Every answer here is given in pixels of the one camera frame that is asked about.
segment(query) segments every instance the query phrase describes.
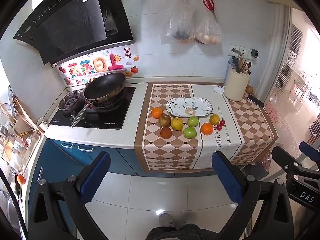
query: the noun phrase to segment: blue gripper pad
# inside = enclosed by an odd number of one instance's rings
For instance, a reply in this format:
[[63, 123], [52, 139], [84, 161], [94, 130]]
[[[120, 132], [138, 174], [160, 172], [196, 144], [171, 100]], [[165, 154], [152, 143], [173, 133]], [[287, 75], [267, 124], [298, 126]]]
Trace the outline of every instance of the blue gripper pad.
[[312, 148], [306, 142], [300, 143], [299, 150], [302, 153], [304, 153], [305, 155], [307, 155], [314, 162], [320, 161], [320, 152], [318, 152], [316, 149]]
[[80, 187], [80, 200], [83, 204], [92, 201], [103, 178], [110, 168], [110, 155], [107, 152], [101, 153], [96, 157], [91, 165], [86, 166], [83, 170], [84, 174], [86, 173], [85, 169], [88, 169], [87, 171], [89, 171], [89, 174]]
[[238, 167], [233, 167], [222, 152], [215, 152], [212, 156], [212, 168], [218, 175], [231, 201], [241, 203], [246, 182]]

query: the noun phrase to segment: screw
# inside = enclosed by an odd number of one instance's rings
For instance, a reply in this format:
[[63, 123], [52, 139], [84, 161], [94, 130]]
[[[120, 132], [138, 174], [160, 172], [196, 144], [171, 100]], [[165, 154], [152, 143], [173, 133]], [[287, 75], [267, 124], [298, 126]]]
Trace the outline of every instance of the screw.
[[41, 180], [39, 181], [39, 184], [40, 184], [40, 185], [43, 185], [44, 183], [46, 183], [46, 180], [45, 180], [45, 179], [41, 179]]
[[252, 175], [248, 175], [248, 176], [247, 176], [247, 180], [248, 180], [248, 181], [254, 181], [255, 178], [254, 178], [254, 176], [252, 176]]
[[284, 182], [283, 182], [282, 179], [277, 179], [277, 183], [278, 183], [279, 185], [282, 185]]
[[68, 181], [73, 182], [76, 180], [76, 176], [75, 175], [71, 175], [68, 177]]

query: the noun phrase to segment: green apple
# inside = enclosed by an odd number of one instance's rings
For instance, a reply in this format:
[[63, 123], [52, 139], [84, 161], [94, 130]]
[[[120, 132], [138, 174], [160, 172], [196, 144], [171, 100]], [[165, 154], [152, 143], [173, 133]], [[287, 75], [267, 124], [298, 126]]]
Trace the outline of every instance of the green apple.
[[188, 138], [188, 139], [192, 139], [197, 135], [197, 131], [196, 129], [194, 129], [193, 127], [187, 127], [183, 130], [183, 136]]
[[199, 118], [197, 116], [191, 116], [188, 119], [187, 125], [191, 127], [196, 127], [199, 124]]

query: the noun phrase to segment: cabinet handle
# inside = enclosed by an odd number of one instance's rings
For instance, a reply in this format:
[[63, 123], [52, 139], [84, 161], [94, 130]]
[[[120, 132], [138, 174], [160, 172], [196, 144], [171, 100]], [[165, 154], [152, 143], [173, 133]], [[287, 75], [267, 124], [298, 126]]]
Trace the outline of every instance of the cabinet handle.
[[78, 150], [80, 150], [80, 151], [83, 151], [83, 152], [93, 152], [93, 146], [92, 146], [92, 149], [91, 150], [87, 150], [87, 149], [84, 149], [84, 148], [80, 148], [80, 145], [78, 145]]
[[39, 182], [40, 179], [41, 179], [42, 171], [43, 171], [43, 168], [40, 166], [40, 172], [39, 172], [39, 176], [38, 176], [37, 182]]
[[65, 145], [63, 144], [63, 142], [61, 143], [62, 147], [68, 148], [68, 149], [72, 149], [73, 148], [73, 143], [71, 143], [71, 146]]

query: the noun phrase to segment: pan handle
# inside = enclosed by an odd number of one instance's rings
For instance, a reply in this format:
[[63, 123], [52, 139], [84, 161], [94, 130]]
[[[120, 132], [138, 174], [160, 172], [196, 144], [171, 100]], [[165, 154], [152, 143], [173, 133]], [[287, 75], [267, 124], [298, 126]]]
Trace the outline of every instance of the pan handle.
[[87, 104], [84, 106], [84, 108], [82, 108], [82, 110], [77, 114], [76, 118], [72, 121], [71, 128], [74, 127], [77, 123], [79, 123], [84, 112], [87, 110], [89, 106], [93, 105], [93, 103], [94, 102], [91, 102], [90, 104]]

